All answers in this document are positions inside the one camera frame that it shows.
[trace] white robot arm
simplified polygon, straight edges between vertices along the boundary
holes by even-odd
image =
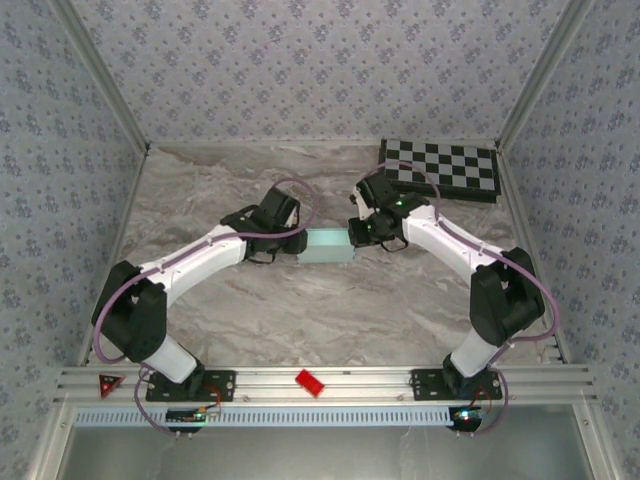
[[[472,328],[462,344],[444,361],[445,379],[456,395],[467,396],[474,378],[485,371],[487,363],[507,340],[529,327],[544,313],[540,291],[522,275],[507,269],[489,255],[490,251],[515,261],[530,273],[533,265],[524,250],[503,252],[475,238],[442,215],[436,220],[433,205],[416,194],[401,197],[383,173],[362,179],[351,200],[358,206],[358,218],[349,220],[351,243],[356,247],[397,239],[418,245],[433,253],[455,271],[471,290]],[[469,248],[447,233],[480,246]]]
[[[203,237],[171,255],[154,262],[143,263],[139,267],[140,272],[143,273],[156,267],[159,269],[157,273],[148,276],[147,280],[164,287],[166,308],[168,309],[178,297],[205,278],[245,259],[246,240],[236,237],[212,243],[215,237],[234,232],[235,230],[228,226],[217,225]],[[163,265],[203,243],[209,245],[189,255],[183,261],[163,268]],[[174,383],[184,382],[197,366],[193,355],[182,348],[168,333],[158,349],[143,361]]]

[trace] red block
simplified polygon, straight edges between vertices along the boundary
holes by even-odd
[[[306,370],[302,370],[298,374],[296,382],[316,398],[318,398],[318,395],[324,390],[324,384]]]

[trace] aluminum rail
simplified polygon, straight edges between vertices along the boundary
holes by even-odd
[[[325,389],[315,399],[295,382],[302,367],[216,367],[237,372],[234,405],[259,406],[461,406],[468,401],[420,401],[413,399],[409,385],[414,368],[438,367],[309,367]],[[597,403],[593,378],[586,365],[558,364],[502,366],[513,405],[573,405]],[[64,368],[54,393],[54,404],[65,406],[130,406],[138,367]],[[100,399],[98,374],[125,376],[123,383],[104,400]],[[158,403],[155,406],[197,406],[199,403]]]

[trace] wall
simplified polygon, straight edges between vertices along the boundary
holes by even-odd
[[[640,5],[596,2],[508,159],[564,307],[593,365],[629,478],[640,478]]]
[[[45,0],[0,5],[0,478],[75,361],[138,165]]]
[[[565,0],[75,0],[147,140],[496,138]]]

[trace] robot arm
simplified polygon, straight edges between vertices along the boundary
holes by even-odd
[[[522,275],[483,254],[505,256],[533,273],[529,255],[520,248],[503,252],[475,238],[451,221],[439,216],[427,200],[416,194],[401,197],[383,173],[361,180],[351,197],[359,218],[349,220],[349,235],[356,247],[399,239],[433,253],[454,270],[471,289],[469,316],[472,328],[463,343],[443,363],[445,379],[457,395],[467,395],[474,379],[507,340],[528,328],[544,313],[540,291]],[[469,248],[448,234],[442,224],[457,235],[481,247]]]
[[[167,333],[167,309],[187,290],[223,268],[257,253],[275,258],[277,252],[301,253],[306,231],[287,238],[250,238],[252,234],[279,234],[297,224],[300,202],[277,188],[269,190],[260,205],[250,205],[223,218],[209,233],[180,250],[138,267],[127,261],[115,265],[100,295],[92,323],[114,293],[131,278],[157,269],[129,288],[114,304],[101,333],[132,362],[149,365],[171,382],[196,383],[203,370],[198,360]],[[224,234],[238,233],[214,241]]]

